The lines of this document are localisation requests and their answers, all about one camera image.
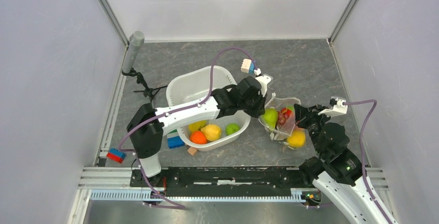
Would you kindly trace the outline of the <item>yellow apple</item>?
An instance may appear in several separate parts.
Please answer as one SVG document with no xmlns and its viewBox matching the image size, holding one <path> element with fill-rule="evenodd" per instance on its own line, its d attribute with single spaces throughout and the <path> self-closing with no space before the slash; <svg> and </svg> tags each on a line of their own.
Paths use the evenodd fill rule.
<svg viewBox="0 0 439 224">
<path fill-rule="evenodd" d="M 287 143 L 292 148 L 301 148 L 306 144 L 305 131 L 298 129 L 292 132 L 291 136 L 287 138 Z"/>
</svg>

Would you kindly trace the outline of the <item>red orange mango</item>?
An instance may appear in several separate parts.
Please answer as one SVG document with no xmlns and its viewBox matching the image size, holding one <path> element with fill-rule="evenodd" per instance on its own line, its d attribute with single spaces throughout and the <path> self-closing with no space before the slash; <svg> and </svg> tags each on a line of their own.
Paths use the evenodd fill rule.
<svg viewBox="0 0 439 224">
<path fill-rule="evenodd" d="M 285 118 L 290 118 L 290 116 L 293 114 L 293 112 L 287 108 L 283 108 L 281 110 L 281 114 L 283 114 Z"/>
</svg>

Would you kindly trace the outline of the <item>green pear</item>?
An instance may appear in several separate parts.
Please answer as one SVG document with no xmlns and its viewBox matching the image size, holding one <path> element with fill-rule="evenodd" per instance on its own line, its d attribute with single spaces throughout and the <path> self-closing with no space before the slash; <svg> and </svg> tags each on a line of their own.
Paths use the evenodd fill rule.
<svg viewBox="0 0 439 224">
<path fill-rule="evenodd" d="M 265 113 L 262 118 L 269 128 L 275 129 L 278 120 L 278 112 L 275 108 L 267 108 L 265 109 Z"/>
</svg>

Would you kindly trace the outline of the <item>red grape bunch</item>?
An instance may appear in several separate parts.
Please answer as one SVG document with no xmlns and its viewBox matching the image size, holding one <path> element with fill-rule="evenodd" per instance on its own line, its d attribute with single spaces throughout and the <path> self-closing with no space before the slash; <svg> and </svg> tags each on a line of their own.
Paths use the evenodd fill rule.
<svg viewBox="0 0 439 224">
<path fill-rule="evenodd" d="M 281 128 L 288 120 L 289 118 L 285 118 L 283 114 L 281 114 L 281 111 L 278 111 L 278 117 L 276 126 L 277 128 Z"/>
</svg>

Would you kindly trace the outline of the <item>clear dotted zip bag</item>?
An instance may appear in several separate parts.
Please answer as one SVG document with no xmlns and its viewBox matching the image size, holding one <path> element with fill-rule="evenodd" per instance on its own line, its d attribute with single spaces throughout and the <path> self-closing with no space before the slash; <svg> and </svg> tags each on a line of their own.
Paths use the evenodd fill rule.
<svg viewBox="0 0 439 224">
<path fill-rule="evenodd" d="M 295 150 L 306 145 L 305 131 L 296 125 L 294 105 L 301 101 L 296 97 L 278 98 L 271 94 L 265 105 L 265 113 L 259 122 L 268 132 L 270 140 Z"/>
</svg>

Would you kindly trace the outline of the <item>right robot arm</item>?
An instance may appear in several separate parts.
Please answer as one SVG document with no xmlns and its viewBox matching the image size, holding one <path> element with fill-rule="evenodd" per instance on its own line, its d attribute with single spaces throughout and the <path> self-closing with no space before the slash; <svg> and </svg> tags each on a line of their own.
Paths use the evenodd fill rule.
<svg viewBox="0 0 439 224">
<path fill-rule="evenodd" d="M 308 131 L 316 152 L 300 165 L 299 181 L 320 190 L 350 223 L 397 223 L 372 186 L 365 153 L 357 157 L 348 149 L 345 127 L 330 121 L 346 114 L 348 106 L 340 98 L 332 98 L 328 107 L 294 104 L 295 124 Z"/>
</svg>

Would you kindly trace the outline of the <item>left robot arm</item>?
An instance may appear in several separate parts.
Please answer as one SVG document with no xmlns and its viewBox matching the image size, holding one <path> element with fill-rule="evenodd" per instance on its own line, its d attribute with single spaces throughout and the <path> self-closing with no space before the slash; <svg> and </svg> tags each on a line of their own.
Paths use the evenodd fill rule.
<svg viewBox="0 0 439 224">
<path fill-rule="evenodd" d="M 264 114 L 271 76 L 249 76 L 237 85 L 231 84 L 208 93 L 206 98 L 167 108 L 142 105 L 127 126 L 143 174 L 149 186 L 162 182 L 163 173 L 158 159 L 162 138 L 180 127 L 196 121 L 214 120 L 244 112 L 251 117 Z"/>
</svg>

